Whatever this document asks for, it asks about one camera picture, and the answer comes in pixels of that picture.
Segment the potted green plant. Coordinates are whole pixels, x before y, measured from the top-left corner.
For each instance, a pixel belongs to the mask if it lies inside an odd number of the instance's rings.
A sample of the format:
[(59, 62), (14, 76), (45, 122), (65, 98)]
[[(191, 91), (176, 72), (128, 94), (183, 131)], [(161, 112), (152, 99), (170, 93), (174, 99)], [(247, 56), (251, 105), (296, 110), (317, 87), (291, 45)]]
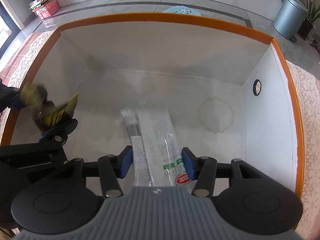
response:
[(310, 31), (316, 28), (316, 21), (319, 20), (319, 0), (299, 0), (307, 8), (307, 17), (305, 18), (298, 34), (305, 40)]

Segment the orange cardboard box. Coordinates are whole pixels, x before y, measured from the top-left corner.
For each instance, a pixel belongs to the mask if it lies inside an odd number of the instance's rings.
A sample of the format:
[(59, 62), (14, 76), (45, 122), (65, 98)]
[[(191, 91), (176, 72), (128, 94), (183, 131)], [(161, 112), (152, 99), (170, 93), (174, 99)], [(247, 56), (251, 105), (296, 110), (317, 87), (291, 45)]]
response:
[(277, 40), (208, 17), (134, 12), (30, 34), (1, 79), (40, 83), (61, 104), (79, 94), (70, 158), (94, 160), (129, 141), (121, 109), (165, 107), (181, 147), (240, 158), (301, 195), (302, 114)]

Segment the pink red storage box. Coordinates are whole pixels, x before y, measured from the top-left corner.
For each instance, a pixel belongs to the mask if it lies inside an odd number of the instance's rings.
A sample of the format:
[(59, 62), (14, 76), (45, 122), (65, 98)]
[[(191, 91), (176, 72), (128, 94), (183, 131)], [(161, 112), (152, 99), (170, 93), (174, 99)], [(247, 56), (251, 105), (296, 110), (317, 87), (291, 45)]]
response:
[(52, 17), (59, 9), (57, 1), (51, 0), (32, 10), (32, 12), (34, 12), (41, 20), (44, 20)]

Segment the grey metal trash bin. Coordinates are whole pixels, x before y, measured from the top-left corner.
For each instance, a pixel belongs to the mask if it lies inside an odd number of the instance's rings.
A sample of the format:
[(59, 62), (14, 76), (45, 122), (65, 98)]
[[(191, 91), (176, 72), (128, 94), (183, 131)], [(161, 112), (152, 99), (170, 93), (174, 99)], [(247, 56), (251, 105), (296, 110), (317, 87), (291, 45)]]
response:
[(273, 27), (281, 36), (296, 42), (295, 35), (308, 15), (308, 9), (299, 0), (281, 0), (282, 5), (273, 22)]

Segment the clear white snack packet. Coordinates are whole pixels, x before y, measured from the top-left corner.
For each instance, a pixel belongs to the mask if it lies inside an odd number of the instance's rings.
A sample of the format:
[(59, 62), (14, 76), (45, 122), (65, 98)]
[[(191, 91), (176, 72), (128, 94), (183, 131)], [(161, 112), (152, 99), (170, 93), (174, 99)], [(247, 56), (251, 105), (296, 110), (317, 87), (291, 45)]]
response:
[(166, 107), (125, 108), (120, 111), (133, 148), (136, 186), (194, 185), (185, 171), (181, 148)]

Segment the yellow black snack packet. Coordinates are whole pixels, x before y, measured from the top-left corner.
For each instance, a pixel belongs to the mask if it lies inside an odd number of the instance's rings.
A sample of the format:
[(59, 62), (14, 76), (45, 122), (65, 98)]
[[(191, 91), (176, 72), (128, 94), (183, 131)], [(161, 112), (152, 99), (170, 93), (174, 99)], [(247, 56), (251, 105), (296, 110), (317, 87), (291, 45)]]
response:
[(48, 92), (43, 85), (27, 84), (20, 93), (22, 102), (33, 110), (33, 120), (42, 134), (56, 127), (66, 127), (73, 122), (79, 93), (58, 106), (48, 100), (47, 96)]

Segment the pink lace tablecloth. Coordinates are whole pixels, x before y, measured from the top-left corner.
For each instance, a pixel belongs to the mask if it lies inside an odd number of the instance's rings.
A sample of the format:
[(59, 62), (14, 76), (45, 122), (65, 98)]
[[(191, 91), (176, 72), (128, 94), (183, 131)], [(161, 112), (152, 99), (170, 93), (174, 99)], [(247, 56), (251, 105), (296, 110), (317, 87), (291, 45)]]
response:
[[(52, 31), (32, 33), (1, 58), (1, 78), (19, 86)], [(303, 68), (287, 62), (300, 105), (305, 149), (302, 202), (304, 213), (297, 232), (304, 239), (319, 238), (319, 80)]]

